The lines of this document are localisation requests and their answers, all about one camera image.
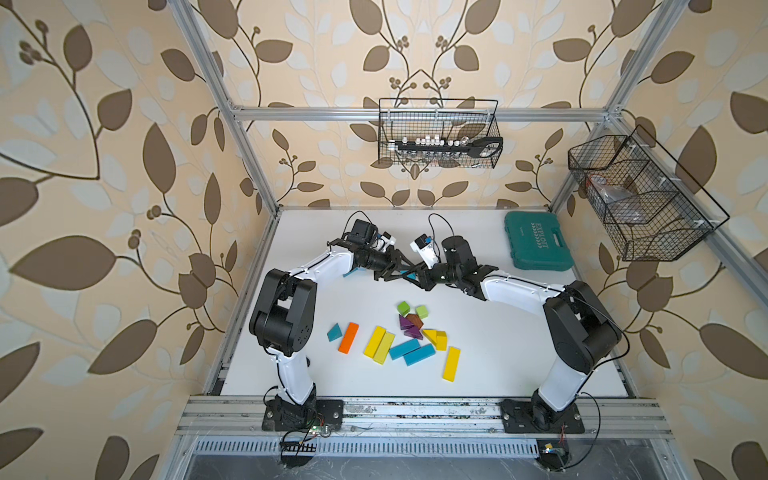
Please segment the orange rectangular block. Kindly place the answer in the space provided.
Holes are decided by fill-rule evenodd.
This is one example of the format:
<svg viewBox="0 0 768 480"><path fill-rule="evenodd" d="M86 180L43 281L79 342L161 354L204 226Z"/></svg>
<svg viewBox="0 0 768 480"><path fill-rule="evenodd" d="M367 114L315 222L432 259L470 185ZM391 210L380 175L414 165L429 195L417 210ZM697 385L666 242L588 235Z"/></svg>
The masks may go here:
<svg viewBox="0 0 768 480"><path fill-rule="evenodd" d="M354 343L354 340L356 338L356 335L359 330L359 325L354 322L350 322L347 326L344 335L342 337L341 343L339 345L338 351L343 354L348 354L350 352L350 349Z"/></svg>

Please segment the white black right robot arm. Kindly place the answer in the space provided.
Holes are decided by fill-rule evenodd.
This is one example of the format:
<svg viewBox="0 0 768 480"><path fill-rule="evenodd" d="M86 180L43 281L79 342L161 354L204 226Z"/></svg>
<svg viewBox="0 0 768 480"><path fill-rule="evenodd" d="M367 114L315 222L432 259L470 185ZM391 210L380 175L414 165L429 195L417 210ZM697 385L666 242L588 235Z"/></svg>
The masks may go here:
<svg viewBox="0 0 768 480"><path fill-rule="evenodd" d="M563 417L591 374L623 339L623 332L583 281L544 284L481 265L460 235L442 242L441 255L434 239L425 234L413 240L410 247L421 257L414 275L423 290L444 284L482 301L544 316L556 359L544 382L523 404L534 429L542 431Z"/></svg>

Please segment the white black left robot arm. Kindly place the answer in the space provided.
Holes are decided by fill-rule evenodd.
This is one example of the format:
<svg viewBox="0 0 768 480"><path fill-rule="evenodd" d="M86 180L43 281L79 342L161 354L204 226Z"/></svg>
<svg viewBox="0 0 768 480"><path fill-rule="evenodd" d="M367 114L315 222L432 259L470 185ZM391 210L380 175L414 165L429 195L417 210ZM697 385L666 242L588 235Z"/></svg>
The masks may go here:
<svg viewBox="0 0 768 480"><path fill-rule="evenodd" d="M264 399L262 429L308 432L341 429L344 402L320 399L303 352L310 340L318 288L362 268L373 278L399 279L413 263L395 246L395 239L366 220L328 242L316 259L290 271L272 269L264 277L248 331L276 365L277 393Z"/></svg>

